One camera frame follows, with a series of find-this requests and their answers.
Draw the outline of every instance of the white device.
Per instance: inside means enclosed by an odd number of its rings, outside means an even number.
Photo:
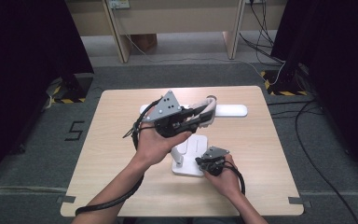
[[[185,142],[174,147],[171,150],[173,173],[176,175],[203,176],[196,158],[201,157],[207,147],[207,137],[198,134],[192,134]]]
[[[144,112],[147,105],[142,105],[140,108],[140,114]],[[241,118],[248,115],[248,108],[246,105],[217,105],[215,117],[229,117],[229,118]]]

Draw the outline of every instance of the black curtain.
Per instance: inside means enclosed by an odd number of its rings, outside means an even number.
[[[63,0],[0,1],[0,161],[25,139],[57,77],[93,73]]]
[[[292,60],[309,67],[319,100],[358,160],[358,1],[288,1],[272,53],[283,60],[297,53]]]

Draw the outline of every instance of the table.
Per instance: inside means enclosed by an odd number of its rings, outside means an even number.
[[[262,91],[258,87],[204,87],[104,91],[66,196],[61,213],[73,217],[130,161],[135,153],[130,138],[122,136],[139,117],[141,105],[150,104],[173,90],[183,105],[215,95],[218,104],[244,104],[245,118],[216,118],[213,125],[197,130],[208,144],[229,149],[246,184],[246,196],[262,216],[300,215],[299,198],[282,146]],[[172,157],[151,167],[138,191],[122,207],[120,217],[224,217],[238,212],[205,179],[174,175]]]

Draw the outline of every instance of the finger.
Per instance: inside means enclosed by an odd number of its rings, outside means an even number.
[[[211,180],[213,175],[209,174],[207,171],[202,171],[206,179]]]
[[[190,137],[191,134],[192,132],[179,133],[174,137],[167,138],[167,141],[169,141],[170,145],[176,146],[185,142],[185,140]]]
[[[237,168],[237,165],[235,165],[235,162],[234,162],[234,160],[232,159],[231,154],[227,154],[227,155],[225,156],[225,161],[230,162],[230,163],[234,166],[235,169],[238,169],[238,168]]]
[[[155,106],[152,106],[145,114],[144,118],[146,118],[147,116],[149,116],[149,114],[155,109]],[[143,127],[151,127],[153,125],[153,122],[142,122],[141,123],[141,128]]]

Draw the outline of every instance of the person's right hand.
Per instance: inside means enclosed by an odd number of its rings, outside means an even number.
[[[237,169],[237,166],[232,160],[232,156],[227,154],[225,160],[231,162],[234,167]],[[241,194],[241,188],[238,181],[237,175],[228,168],[224,168],[222,173],[218,176],[204,172],[205,178],[207,178],[212,185],[217,189],[217,191],[226,196],[227,198],[236,197]]]

